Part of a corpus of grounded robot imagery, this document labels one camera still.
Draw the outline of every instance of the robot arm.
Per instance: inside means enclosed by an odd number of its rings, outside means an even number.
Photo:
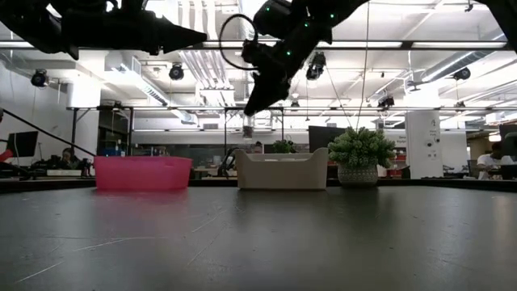
[[[290,82],[320,41],[332,42],[332,27],[347,19],[368,0],[268,0],[252,24],[257,33],[280,39],[273,47],[245,41],[244,61],[258,71],[244,113],[253,116],[288,97]],[[480,0],[486,4],[517,49],[517,0]]]
[[[107,11],[107,2],[114,8]],[[147,0],[4,0],[0,22],[44,53],[68,53],[78,48],[136,49],[158,55],[206,41],[204,33],[157,19],[144,10]],[[52,15],[47,6],[61,15]]]

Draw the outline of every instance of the ceiling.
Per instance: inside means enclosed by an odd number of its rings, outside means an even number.
[[[208,3],[215,1],[215,30],[219,34],[222,23],[232,14],[238,11],[252,17],[265,0],[207,0],[204,4],[202,19],[203,31],[210,30],[208,23]],[[189,2],[190,23],[189,27],[196,24],[195,1],[179,2],[179,12],[175,16],[178,24],[185,26],[183,22],[183,9]],[[168,2],[165,0],[149,0],[148,10],[158,13],[167,11]],[[475,7],[470,12],[465,12],[465,0],[375,0],[362,5],[349,19],[333,29],[334,40],[487,40],[486,36],[498,29],[497,22],[485,6],[475,2]],[[224,40],[242,40],[245,24],[239,20],[233,21],[224,33]],[[5,27],[0,26],[0,40],[10,40],[11,34]],[[450,51],[338,51],[326,50],[326,72],[317,80],[317,83],[309,83],[305,78],[305,70],[292,80],[291,93],[296,93],[301,106],[325,107],[338,106],[337,98],[343,99],[347,106],[359,106],[362,100],[372,96],[379,89],[400,77],[404,72],[422,71],[437,65],[456,52]],[[107,52],[83,52],[81,51],[80,63],[89,70],[94,71],[106,82],[116,87],[104,88],[103,98],[119,99],[125,103],[143,104],[147,100],[132,84],[117,82],[110,77],[110,73],[97,71],[97,66],[91,62],[103,61]],[[172,99],[177,99],[181,104],[196,104],[196,84],[188,65],[180,57],[179,52],[150,56],[148,53],[136,51],[124,51],[124,58],[135,57],[142,64],[142,75],[153,86],[168,94]],[[238,51],[226,50],[226,56],[230,60],[241,64]],[[37,51],[14,51],[14,59],[23,61],[34,60],[71,60],[65,54],[46,55]],[[456,100],[488,91],[505,82],[513,81],[517,76],[517,65],[504,65],[516,60],[514,52],[496,52],[488,57],[469,65],[472,77],[466,81],[456,82],[453,79],[441,79],[433,82],[432,86],[439,91],[442,105],[452,106]],[[173,63],[183,63],[185,73],[181,81],[170,80],[168,74]],[[233,98],[239,104],[246,100],[249,91],[246,89],[250,83],[249,74],[236,70],[230,65],[224,65],[226,76],[234,89]],[[215,72],[208,65],[209,72],[215,76]],[[510,88],[504,94],[481,99],[469,106],[487,106],[502,99],[513,99],[517,96],[517,87]],[[403,86],[389,92],[397,101],[397,106],[403,106],[403,96],[406,94]]]

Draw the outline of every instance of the red object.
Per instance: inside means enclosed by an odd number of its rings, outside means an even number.
[[[177,157],[95,157],[98,190],[169,191],[188,186],[192,160]]]
[[[3,154],[0,154],[0,162],[5,162],[8,158],[13,157],[13,152],[11,150],[6,150]]]

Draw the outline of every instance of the gray table surface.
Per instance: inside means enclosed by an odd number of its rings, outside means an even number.
[[[0,196],[0,290],[517,290],[517,195]]]

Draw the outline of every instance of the computer monitor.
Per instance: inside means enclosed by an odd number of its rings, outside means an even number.
[[[326,126],[309,126],[309,150],[313,153],[315,150],[328,147],[329,142],[342,134],[347,129],[331,128]]]
[[[15,158],[31,158],[36,153],[38,132],[11,133],[7,142],[7,149],[11,150]]]

